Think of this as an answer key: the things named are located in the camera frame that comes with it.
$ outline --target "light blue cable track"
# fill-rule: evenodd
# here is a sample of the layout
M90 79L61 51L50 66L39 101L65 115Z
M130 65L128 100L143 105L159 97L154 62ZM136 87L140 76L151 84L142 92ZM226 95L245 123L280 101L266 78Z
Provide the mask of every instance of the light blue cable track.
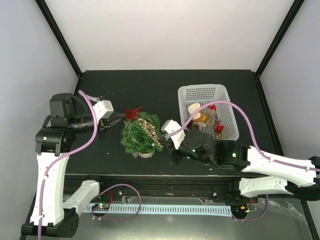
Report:
M90 203L83 213L91 213L96 203ZM139 204L117 204L112 203L108 211L94 210L94 213L101 214L135 214ZM231 217L230 206L211 206L211 205L165 205L165 204L142 204L139 214L154 215L206 215Z

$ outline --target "black pole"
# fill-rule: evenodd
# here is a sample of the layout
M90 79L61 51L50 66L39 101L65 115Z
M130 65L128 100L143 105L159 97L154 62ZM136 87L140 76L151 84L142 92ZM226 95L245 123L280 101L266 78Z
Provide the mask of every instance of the black pole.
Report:
M82 71L80 70L80 67L72 54L63 34L61 33L54 16L51 14L49 7L45 0L35 0L36 4L40 8L45 20L49 24L53 34L55 35L56 39L58 40L64 54L66 55L66 58L69 60L75 74L80 77L82 75Z
M277 129L276 129L276 125L275 125L274 120L272 118L272 114L271 114L271 111L270 111L270 108L269 108L269 105L268 105L267 97L265 95L265 91L264 91L264 88L262 86L262 83L261 83L261 80L260 80L259 76L257 76L256 79L255 79L255 86L256 86L258 95L260 97L260 101L261 101L261 104L262 104L262 109L263 109L263 112L264 112L264 115L265 115L265 119L266 119L269 131L270 131L270 134L271 134L271 138L272 138L275 154L284 156L285 154L284 154L284 151L283 151L282 146L281 146L281 142L280 142L279 135L278 135L278 132L277 132Z
M25 220L26 224L30 222L30 218L31 218L32 213L34 211L35 204L36 204L36 194L34 194L34 197L32 199L31 206L29 208L29 212L28 212L28 215L27 215L26 220ZM27 240L27 237L28 237L27 235L22 235L21 234L19 240Z
M270 59L274 55L278 45L280 44L282 38L286 34L288 28L290 27L292 21L295 19L295 16L299 12L299 9L301 8L302 4L305 0L294 0L292 6L290 7L287 15L285 16L278 32L276 33L269 49L266 51L266 54L264 55L262 62L260 63L260 66L256 70L256 74L258 77L262 75L264 72L266 66L268 65Z

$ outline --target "red bow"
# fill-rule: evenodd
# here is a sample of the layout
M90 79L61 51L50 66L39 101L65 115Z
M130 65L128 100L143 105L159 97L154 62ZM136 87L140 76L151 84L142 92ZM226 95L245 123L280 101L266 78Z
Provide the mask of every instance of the red bow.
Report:
M210 106L208 106L208 108L209 108L209 109L212 109L212 110L217 110L217 107L216 107L215 105L213 105L213 104L210 105Z
M139 112L141 109L142 109L142 106L134 110L127 108L124 114L126 116L126 121L128 122L130 119L132 121L135 121L136 117L140 117L140 115L137 112Z

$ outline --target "black metal frame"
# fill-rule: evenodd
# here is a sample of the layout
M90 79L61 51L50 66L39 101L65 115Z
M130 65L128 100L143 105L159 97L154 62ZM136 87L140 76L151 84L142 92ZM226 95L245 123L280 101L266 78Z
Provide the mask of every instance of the black metal frame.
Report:
M262 103L262 107L263 107L263 111L265 114L265 118L267 120L268 123L268 127L272 136L272 141L273 141L273 145L276 151L276 154L278 155L284 155L280 140L279 140L279 136L275 127L275 123L273 121L271 112L270 112L270 108L267 102L267 98L260 80L260 76L262 75L262 73L264 72L266 66L268 65L269 61L271 60L273 54L275 53L277 47L279 46L282 38L284 37L284 35L286 34L287 30L289 29L292 21L294 20L295 16L297 15L299 9L301 8L302 4L304 3L305 0L294 0L291 8L289 9L286 17L284 18L278 32L276 33L270 47L268 48L265 56L263 57L258 69L256 70L256 79L255 79L255 83L256 83L256 88L260 97L260 101ZM69 60L74 72L76 73L76 75L78 76L78 82L75 88L74 93L78 93L78 90L81 87L82 81L83 81L83 73L81 72L81 69L76 61L76 59L74 58L63 34L61 33L53 15L50 12L50 9L48 7L48 5L46 4L45 0L35 0L35 2L37 3L37 5L39 6L44 18L46 19L47 23L49 24L53 34L55 35L57 41L59 42L64 54L66 55L67 59ZM306 220L308 222L308 227L312 236L313 240L319 240L319 235L317 233L314 221L312 219L308 204L306 201L301 201L301 205L302 205L302 209L304 212L304 215L306 217ZM33 206L31 205L30 211L29 211L29 215L27 217L30 218L30 215L32 214L32 210L33 210ZM20 240L26 239L26 236L21 236Z
M25 219L25 223L28 223L30 221L30 218L32 216L32 212L34 210L35 204L36 204L36 194L34 194L34 197L32 199L28 215L26 216L26 219ZM27 235L22 235L21 234L19 240L27 240Z

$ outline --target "gray wall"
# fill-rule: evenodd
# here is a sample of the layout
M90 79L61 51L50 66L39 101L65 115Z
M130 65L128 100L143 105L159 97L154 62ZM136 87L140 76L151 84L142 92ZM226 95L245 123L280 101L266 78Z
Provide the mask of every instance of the gray wall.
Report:
M77 77L34 0L0 1L0 233L17 240L37 186L35 134Z
M305 1L261 76L288 157L320 156L320 1ZM320 202L309 202L320 233Z

